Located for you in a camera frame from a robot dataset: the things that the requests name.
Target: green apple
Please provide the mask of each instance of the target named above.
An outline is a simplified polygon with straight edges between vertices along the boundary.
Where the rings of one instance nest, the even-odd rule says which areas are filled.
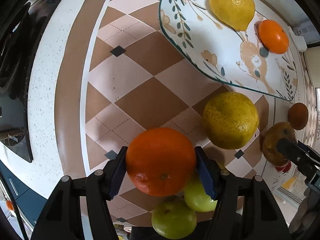
[[[181,200],[159,204],[152,213],[154,230],[168,239],[181,239],[190,235],[197,225],[196,213]]]
[[[209,212],[216,208],[217,201],[208,196],[198,174],[194,174],[184,189],[184,200],[189,208],[198,212]]]

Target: brown fruit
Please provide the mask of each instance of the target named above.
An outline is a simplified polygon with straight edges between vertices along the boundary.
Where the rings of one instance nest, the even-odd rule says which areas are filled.
[[[286,166],[289,163],[289,159],[276,149],[276,144],[281,138],[287,138],[292,143],[298,143],[291,125],[287,122],[279,122],[267,131],[262,145],[262,152],[267,161],[278,167]]]
[[[288,120],[292,128],[302,130],[308,123],[309,111],[305,104],[295,103],[288,112]]]

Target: decorative plate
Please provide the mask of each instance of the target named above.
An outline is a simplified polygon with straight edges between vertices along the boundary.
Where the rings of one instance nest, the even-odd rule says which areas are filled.
[[[209,0],[160,0],[159,22],[166,38],[200,72],[221,83],[291,101],[297,71],[291,49],[269,53],[256,26],[266,20],[257,12],[245,32],[219,21]]]

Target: cabinet handle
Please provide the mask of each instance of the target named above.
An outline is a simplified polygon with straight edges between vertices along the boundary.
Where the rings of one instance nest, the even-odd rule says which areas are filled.
[[[18,196],[18,195],[19,195],[19,194],[18,194],[18,191],[17,191],[16,187],[14,186],[14,184],[13,184],[13,182],[12,182],[12,179],[9,178],[9,181],[10,181],[11,187],[13,188],[15,194]]]

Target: white speckled countertop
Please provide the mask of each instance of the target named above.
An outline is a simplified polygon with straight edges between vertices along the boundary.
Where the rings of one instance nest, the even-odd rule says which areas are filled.
[[[44,31],[28,92],[28,125],[34,160],[28,163],[3,144],[0,160],[28,187],[48,198],[64,175],[54,125],[54,98],[71,26],[84,0],[62,0]]]

